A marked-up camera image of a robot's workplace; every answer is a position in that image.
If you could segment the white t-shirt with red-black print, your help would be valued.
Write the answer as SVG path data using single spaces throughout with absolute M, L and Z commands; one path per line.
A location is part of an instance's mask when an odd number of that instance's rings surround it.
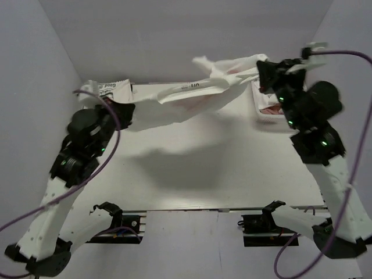
M 260 60 L 266 61 L 268 56 L 260 53 L 216 62 L 205 56 L 195 57 L 192 62 L 208 75 L 206 79 L 172 85 L 148 94 L 133 90 L 131 103 L 135 110 L 129 130 L 138 132 L 182 123 L 201 113 L 221 109 L 239 97 L 247 84 L 258 77 L 256 62 Z M 93 108 L 99 103 L 96 99 L 99 95 L 87 93 L 79 95 L 78 100 L 86 108 Z

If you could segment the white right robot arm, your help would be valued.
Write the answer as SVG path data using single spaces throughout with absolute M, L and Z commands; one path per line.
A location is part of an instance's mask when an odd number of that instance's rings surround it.
M 330 216 L 316 217 L 274 201 L 262 210 L 271 232 L 288 228 L 314 241 L 330 259 L 353 259 L 371 244 L 371 219 L 348 181 L 346 150 L 329 120 L 342 111 L 337 88 L 318 81 L 304 89 L 306 70 L 299 59 L 258 61 L 260 91 L 272 90 L 289 127 L 294 149 L 316 180 Z

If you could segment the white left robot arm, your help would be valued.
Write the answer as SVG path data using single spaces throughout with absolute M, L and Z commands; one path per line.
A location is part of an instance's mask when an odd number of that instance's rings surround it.
M 29 275 L 55 277 L 67 266 L 72 253 L 103 231 L 123 225 L 123 211 L 114 203 L 95 204 L 81 220 L 67 220 L 72 206 L 93 174 L 111 137 L 131 125 L 135 105 L 109 102 L 77 111 L 67 125 L 67 136 L 49 172 L 40 208 L 24 236 L 5 249 L 5 255 L 24 263 Z

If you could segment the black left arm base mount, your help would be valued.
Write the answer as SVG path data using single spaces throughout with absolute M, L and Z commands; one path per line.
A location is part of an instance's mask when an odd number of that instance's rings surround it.
M 94 205 L 90 217 L 98 217 L 101 229 L 87 244 L 140 244 L 145 233 L 146 213 L 126 211 L 114 203 L 104 202 Z

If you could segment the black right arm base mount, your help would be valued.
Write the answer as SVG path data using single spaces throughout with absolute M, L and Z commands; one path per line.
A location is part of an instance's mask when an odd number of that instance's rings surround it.
M 294 232 L 276 225 L 272 217 L 272 213 L 284 205 L 285 202 L 273 201 L 260 214 L 241 216 L 237 226 L 242 229 L 244 247 L 283 247 L 287 243 Z

